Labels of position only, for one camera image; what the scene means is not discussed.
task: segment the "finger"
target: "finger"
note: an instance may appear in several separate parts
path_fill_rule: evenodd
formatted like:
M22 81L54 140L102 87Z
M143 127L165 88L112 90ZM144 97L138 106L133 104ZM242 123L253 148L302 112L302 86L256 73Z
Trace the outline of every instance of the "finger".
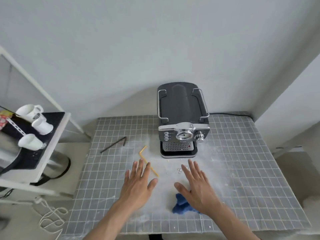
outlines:
M126 172L125 172L125 174L124 174L124 184L125 184L126 182L128 182L128 180L129 180L129 170L126 170Z
M185 165L181 165L181 168L182 168L184 174L186 175L187 180L190 183L194 179L191 172L186 168Z
M141 177L143 171L143 160L140 158L136 177Z
M191 171L192 176L193 176L195 179L198 179L198 178L199 178L199 174L198 174L198 172L196 171L195 166L193 165L192 160L189 159L189 160L188 160L188 163L189 163L189 168L190 168L190 171Z
M191 193L186 189L186 187L183 184L176 182L174 183L174 187L178 190L180 194L183 195L183 197L186 198L187 201L189 201L188 199L190 199Z
M144 179L147 179L147 178L149 177L150 168L151 168L151 163L148 162L148 163L146 164L146 168L144 169L143 175L142 175L142 177L143 177Z
M193 164L194 164L194 168L196 169L199 177L203 179L203 176L202 176L202 173L201 173L201 170L200 170L200 168L199 168L198 163L197 163L196 161L194 161Z
M202 174L204 180L205 180L207 183L209 183L209 180L208 180L206 174L205 174L203 171L201 171L201 174Z
M131 179L136 176L136 172L137 172L137 161L134 161L132 164L132 170L131 170L131 175L130 175Z
M152 179L152 180L150 181L150 183L148 184L148 191L151 192L151 191L155 188L155 186L157 185L157 183L158 183L158 179L157 179L157 178Z

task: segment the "metal pot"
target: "metal pot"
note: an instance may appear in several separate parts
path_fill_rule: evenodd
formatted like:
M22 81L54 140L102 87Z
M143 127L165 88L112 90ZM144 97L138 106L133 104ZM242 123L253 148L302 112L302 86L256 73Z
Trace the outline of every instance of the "metal pot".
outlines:
M0 174L14 162L20 150L15 139L0 131Z

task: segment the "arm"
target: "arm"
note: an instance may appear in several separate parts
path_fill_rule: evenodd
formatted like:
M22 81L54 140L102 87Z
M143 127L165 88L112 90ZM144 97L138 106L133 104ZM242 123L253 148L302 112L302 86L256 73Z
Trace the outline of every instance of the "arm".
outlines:
M112 205L105 217L86 235L83 240L114 240L130 215L141 208L150 198L158 179L154 178L148 184L151 164L147 163L143 172L143 161L140 159L132 165L131 175L125 172L124 184L119 199Z
M189 192L181 183L175 183L176 189L186 198L189 204L202 214L208 215L219 227L228 240L259 240L248 226L243 224L214 193L203 171L197 162L190 159L190 171L182 165L191 187Z

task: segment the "white cup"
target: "white cup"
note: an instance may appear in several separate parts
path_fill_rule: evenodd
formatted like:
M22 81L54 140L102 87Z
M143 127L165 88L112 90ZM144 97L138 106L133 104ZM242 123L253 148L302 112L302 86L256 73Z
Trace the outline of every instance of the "white cup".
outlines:
M22 107L20 107L16 114L19 117L22 117L26 121L29 121L30 123L34 122L38 118L42 118L44 121L46 121L46 117L42 115L43 108L41 105L33 105L33 104L27 104Z
M18 141L18 146L37 151L42 148L43 143L34 134L27 134Z
M39 132L40 135L49 134L54 129L53 125L47 123L42 118L36 119L31 125Z

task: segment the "espresso machine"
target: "espresso machine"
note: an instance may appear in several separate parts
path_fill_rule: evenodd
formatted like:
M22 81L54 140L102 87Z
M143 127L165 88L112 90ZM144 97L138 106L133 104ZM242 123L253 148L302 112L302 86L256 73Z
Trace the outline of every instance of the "espresso machine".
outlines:
M202 90L189 82L163 84L157 90L157 112L162 157L194 157L210 131Z

